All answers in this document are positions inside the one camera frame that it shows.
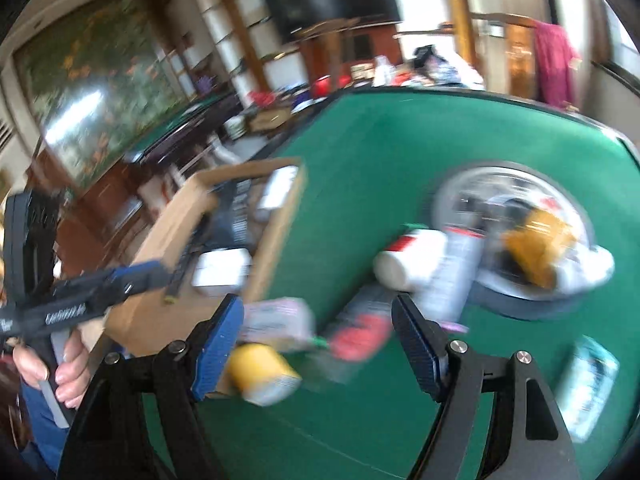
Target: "yellow package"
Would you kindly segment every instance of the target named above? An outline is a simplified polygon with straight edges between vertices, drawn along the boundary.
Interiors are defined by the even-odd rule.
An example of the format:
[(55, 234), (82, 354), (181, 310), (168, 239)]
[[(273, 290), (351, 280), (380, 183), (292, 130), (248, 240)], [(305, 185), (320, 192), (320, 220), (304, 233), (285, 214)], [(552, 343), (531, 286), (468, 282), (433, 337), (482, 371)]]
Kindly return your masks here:
[(556, 215), (534, 209), (522, 227), (505, 232), (502, 240), (531, 283), (553, 289), (554, 264), (576, 238), (571, 226)]

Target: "red label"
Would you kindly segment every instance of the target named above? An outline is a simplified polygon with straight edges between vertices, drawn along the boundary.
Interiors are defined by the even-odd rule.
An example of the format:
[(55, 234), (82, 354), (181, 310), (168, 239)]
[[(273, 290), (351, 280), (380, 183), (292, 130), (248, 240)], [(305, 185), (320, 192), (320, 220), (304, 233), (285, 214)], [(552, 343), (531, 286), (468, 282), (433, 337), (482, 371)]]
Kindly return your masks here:
[(547, 209), (551, 209), (552, 211), (558, 211), (560, 209), (558, 202), (556, 202), (556, 199), (553, 198), (552, 196), (544, 197), (540, 203), (542, 204), (543, 207), (546, 207)]
[(389, 339), (392, 330), (391, 318), (360, 314), (353, 326), (347, 326), (333, 336), (329, 348), (335, 358), (362, 362), (373, 357)]
[(444, 230), (451, 231), (452, 233), (455, 233), (458, 235), (470, 236), (472, 238), (484, 238), (483, 234), (476, 233), (475, 231), (470, 231), (469, 229), (463, 229), (460, 227), (445, 227)]
[(399, 253), (400, 251), (404, 251), (407, 245), (409, 245), (414, 240), (415, 240), (415, 236), (402, 235), (401, 237), (398, 238), (398, 240), (396, 240), (391, 245), (389, 245), (389, 247), (387, 247), (386, 250), (392, 253)]

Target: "white container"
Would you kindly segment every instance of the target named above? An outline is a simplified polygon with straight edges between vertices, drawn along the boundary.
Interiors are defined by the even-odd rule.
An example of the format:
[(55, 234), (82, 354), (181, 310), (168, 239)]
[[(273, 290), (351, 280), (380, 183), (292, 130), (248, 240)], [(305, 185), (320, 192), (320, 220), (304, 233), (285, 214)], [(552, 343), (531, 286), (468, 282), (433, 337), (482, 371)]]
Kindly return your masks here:
[(410, 231), (375, 257), (373, 272), (387, 288), (412, 292), (429, 283), (446, 247), (447, 235), (441, 231)]
[(285, 166), (271, 173), (254, 212), (258, 222), (266, 222), (274, 209), (282, 207), (297, 174), (297, 166)]
[(204, 253), (196, 264), (191, 285), (205, 296), (238, 292), (249, 274), (251, 255), (246, 249), (218, 249)]
[(262, 343), (284, 353), (309, 348), (315, 335), (316, 320), (308, 304), (300, 298), (279, 298), (244, 306), (238, 341)]
[(231, 140), (236, 140), (246, 133), (244, 125), (244, 116), (236, 115), (225, 122), (226, 134)]

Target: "black handle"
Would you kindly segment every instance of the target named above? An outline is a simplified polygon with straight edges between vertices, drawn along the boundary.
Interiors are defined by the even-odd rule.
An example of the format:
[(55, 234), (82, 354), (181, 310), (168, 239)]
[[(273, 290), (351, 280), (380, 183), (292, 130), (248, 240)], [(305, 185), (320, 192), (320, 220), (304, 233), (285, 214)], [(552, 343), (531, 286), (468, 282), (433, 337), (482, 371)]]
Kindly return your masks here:
[(33, 348), (47, 365), (49, 377), (46, 381), (39, 381), (42, 395), (47, 401), (47, 406), (53, 415), (53, 421), (59, 428), (68, 428), (74, 421), (76, 410), (68, 408), (63, 402), (58, 402), (55, 391), (58, 388), (56, 383), (56, 369), (58, 364), (62, 362), (63, 348), (69, 336), (69, 330), (62, 330), (51, 335), (25, 339), (25, 344)]

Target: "green table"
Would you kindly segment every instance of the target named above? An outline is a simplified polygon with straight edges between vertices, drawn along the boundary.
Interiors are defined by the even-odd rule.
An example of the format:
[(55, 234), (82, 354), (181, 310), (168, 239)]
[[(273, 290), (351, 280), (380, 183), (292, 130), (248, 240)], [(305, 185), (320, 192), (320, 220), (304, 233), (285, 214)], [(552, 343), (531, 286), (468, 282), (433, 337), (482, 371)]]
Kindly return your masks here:
[[(613, 279), (580, 309), (523, 322), (470, 306), (464, 338), (476, 351), (531, 352), (553, 387), (573, 341), (592, 336), (620, 373), (590, 439), (576, 446), (584, 480), (606, 466), (638, 407), (640, 380), (640, 171), (623, 145), (593, 126), (505, 101), (448, 92), (369, 92), (333, 102), (282, 155), (303, 158), (308, 185), (270, 296), (304, 298), (319, 322), (359, 288), (375, 254), (419, 218), (444, 171), (478, 159), (525, 164), (584, 206), (616, 259)], [(303, 356), (290, 362), (302, 367)], [(475, 478), (491, 409), (483, 396), (461, 478)], [(437, 405), (422, 394), (396, 338), (347, 386), (301, 388), (270, 408), (206, 400), (200, 414), (232, 480), (405, 478)], [(150, 432), (159, 432), (157, 421)]]

